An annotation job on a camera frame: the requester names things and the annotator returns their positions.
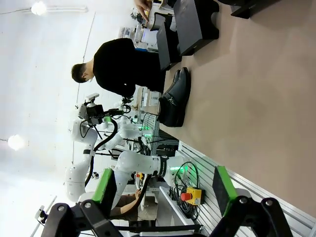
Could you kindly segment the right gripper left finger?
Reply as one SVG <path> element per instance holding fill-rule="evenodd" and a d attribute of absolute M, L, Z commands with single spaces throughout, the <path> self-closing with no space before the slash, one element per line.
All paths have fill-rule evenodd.
<path fill-rule="evenodd" d="M 105 169 L 91 199 L 70 207 L 66 203 L 52 206 L 46 219 L 43 237 L 78 237 L 92 231 L 96 237 L 117 237 L 118 229 L 109 220 L 117 185 L 114 172 Z"/>

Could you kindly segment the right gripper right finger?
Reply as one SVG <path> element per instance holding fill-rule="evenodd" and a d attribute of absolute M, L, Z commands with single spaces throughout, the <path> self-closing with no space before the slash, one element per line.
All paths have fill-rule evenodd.
<path fill-rule="evenodd" d="M 279 202 L 273 197 L 257 202 L 239 195 L 224 166 L 215 167 L 212 188 L 222 218 L 211 237 L 234 237 L 240 227 L 250 227 L 257 237 L 293 236 Z"/>

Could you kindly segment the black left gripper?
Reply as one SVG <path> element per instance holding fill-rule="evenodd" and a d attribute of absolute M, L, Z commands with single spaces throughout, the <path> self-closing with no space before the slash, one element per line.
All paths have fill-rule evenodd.
<path fill-rule="evenodd" d="M 97 125 L 103 122 L 111 122 L 110 116 L 104 116 L 103 106 L 92 103 L 85 103 L 86 120 L 89 125 Z"/>

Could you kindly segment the person's right hand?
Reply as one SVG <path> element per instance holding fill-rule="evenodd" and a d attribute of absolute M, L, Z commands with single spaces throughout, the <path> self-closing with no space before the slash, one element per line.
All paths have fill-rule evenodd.
<path fill-rule="evenodd" d="M 152 1 L 151 0 L 134 0 L 135 6 L 137 7 L 139 13 L 142 15 L 142 17 L 146 20 L 146 22 L 149 21 L 147 15 L 145 14 L 145 11 L 150 11 L 152 8 Z"/>

